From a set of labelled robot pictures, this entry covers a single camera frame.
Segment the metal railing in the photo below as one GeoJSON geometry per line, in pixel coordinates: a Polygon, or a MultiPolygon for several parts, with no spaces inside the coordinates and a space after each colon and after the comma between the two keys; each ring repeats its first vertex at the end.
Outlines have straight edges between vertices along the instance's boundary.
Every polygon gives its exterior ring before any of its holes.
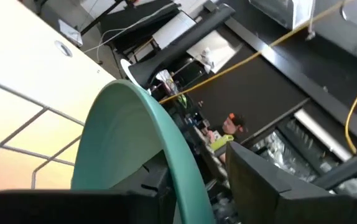
{"type": "Polygon", "coordinates": [[[0,142],[0,149],[6,149],[6,150],[10,150],[13,152],[18,152],[21,154],[25,154],[28,156],[34,156],[34,157],[38,157],[41,159],[45,159],[45,161],[43,163],[41,163],[41,165],[39,165],[38,167],[36,167],[34,169],[34,171],[32,172],[32,183],[31,183],[31,189],[35,189],[36,187],[36,174],[39,170],[41,170],[41,168],[45,167],[49,162],[54,161],[54,162],[58,162],[61,164],[65,164],[68,166],[74,166],[75,164],[69,161],[65,161],[63,159],[57,159],[57,156],[59,156],[61,153],[63,153],[64,151],[66,151],[69,147],[71,147],[73,144],[75,144],[77,141],[79,141],[79,139],[81,138],[81,136],[76,137],[74,140],[72,140],[70,143],[68,143],[66,146],[62,147],[58,152],[56,152],[54,155],[52,156],[46,156],[43,154],[38,154],[36,152],[31,152],[25,149],[19,149],[16,147],[12,147],[12,146],[8,146],[6,145],[6,143],[8,141],[10,141],[12,138],[14,138],[15,136],[17,136],[17,134],[19,134],[22,130],[24,130],[26,127],[28,127],[28,125],[30,125],[31,123],[33,123],[37,118],[39,118],[40,116],[42,116],[46,111],[51,111],[59,116],[62,116],[63,118],[66,118],[70,121],[75,122],[76,124],[80,124],[82,126],[84,126],[85,124],[75,118],[72,118],[71,116],[62,113],[59,110],[53,109],[37,100],[32,99],[31,97],[25,96],[22,93],[19,93],[18,91],[15,91],[7,86],[4,86],[2,84],[0,84],[0,89],[7,91],[9,93],[12,93],[13,95],[16,95],[20,98],[23,98],[33,104],[36,104],[40,107],[42,107],[42,109],[36,113],[35,115],[33,115],[33,117],[31,117],[30,119],[28,119],[24,124],[22,124],[19,128],[17,128],[15,131],[13,131],[10,135],[8,135],[7,137],[5,137],[1,142],[0,142]]]}

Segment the paper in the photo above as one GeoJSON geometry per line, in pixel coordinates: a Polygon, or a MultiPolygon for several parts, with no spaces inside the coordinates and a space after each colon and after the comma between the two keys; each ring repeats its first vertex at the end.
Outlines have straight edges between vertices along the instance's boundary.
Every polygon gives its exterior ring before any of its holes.
{"type": "Polygon", "coordinates": [[[60,24],[60,32],[63,33],[67,38],[74,41],[77,46],[81,47],[83,45],[83,41],[81,39],[80,32],[72,28],[70,25],[66,24],[61,19],[58,20],[60,24]]]}
{"type": "Polygon", "coordinates": [[[241,45],[233,47],[224,37],[214,30],[189,48],[187,53],[204,64],[206,66],[205,70],[211,70],[216,73],[241,47],[241,45]],[[204,60],[205,57],[200,56],[204,55],[206,51],[208,52],[207,60],[204,60]]]}
{"type": "Polygon", "coordinates": [[[157,42],[159,48],[164,49],[195,24],[196,22],[185,12],[180,12],[152,35],[152,37],[157,42]]]}

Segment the green object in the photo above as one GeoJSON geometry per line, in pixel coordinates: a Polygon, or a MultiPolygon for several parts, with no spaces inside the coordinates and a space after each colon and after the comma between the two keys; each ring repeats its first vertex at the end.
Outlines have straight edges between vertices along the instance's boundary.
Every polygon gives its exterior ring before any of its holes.
{"type": "Polygon", "coordinates": [[[230,134],[225,134],[223,137],[221,137],[221,138],[217,139],[215,142],[211,143],[210,147],[214,152],[217,149],[224,146],[229,141],[234,141],[234,136],[232,136],[230,134]]]}
{"type": "Polygon", "coordinates": [[[187,98],[185,97],[185,95],[180,95],[177,97],[177,99],[181,103],[181,105],[183,105],[183,107],[187,109],[187,98]]]}
{"type": "Polygon", "coordinates": [[[162,149],[183,223],[214,223],[200,171],[178,127],[155,99],[126,80],[109,83],[96,97],[71,188],[109,189],[162,149]]]}

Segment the white wall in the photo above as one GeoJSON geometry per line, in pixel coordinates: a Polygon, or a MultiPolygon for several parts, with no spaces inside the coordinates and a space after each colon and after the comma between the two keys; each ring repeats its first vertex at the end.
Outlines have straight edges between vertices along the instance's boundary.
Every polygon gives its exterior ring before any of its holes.
{"type": "MultiPolygon", "coordinates": [[[[147,2],[151,2],[153,0],[139,0],[136,4],[144,4],[147,2]]],[[[175,0],[176,3],[180,3],[182,5],[181,10],[186,12],[187,14],[191,14],[196,11],[203,5],[207,0],[175,0]]],[[[93,18],[98,17],[101,13],[103,13],[107,8],[109,8],[115,1],[113,0],[84,0],[80,4],[82,7],[89,12],[93,18]]],[[[117,8],[112,10],[110,13],[118,12],[123,10],[123,7],[126,5],[125,2],[122,2],[117,8]]]]}

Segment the floor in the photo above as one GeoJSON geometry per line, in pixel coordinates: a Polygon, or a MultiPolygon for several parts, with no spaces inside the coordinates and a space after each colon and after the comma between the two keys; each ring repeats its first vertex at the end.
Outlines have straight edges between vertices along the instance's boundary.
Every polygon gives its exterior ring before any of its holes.
{"type": "MultiPolygon", "coordinates": [[[[79,30],[86,27],[93,18],[80,5],[81,0],[48,0],[42,8],[41,18],[46,18],[51,14],[57,14],[59,18],[70,24],[72,27],[77,26],[79,30]]],[[[24,0],[24,4],[35,12],[34,0],[24,0]]],[[[101,34],[97,26],[90,29],[84,36],[82,51],[86,51],[99,44],[101,34]]],[[[97,61],[96,49],[86,53],[89,58],[97,61]]],[[[102,61],[101,66],[110,73],[114,78],[121,78],[119,70],[114,59],[112,50],[109,47],[101,46],[99,49],[99,58],[102,61]]]]}

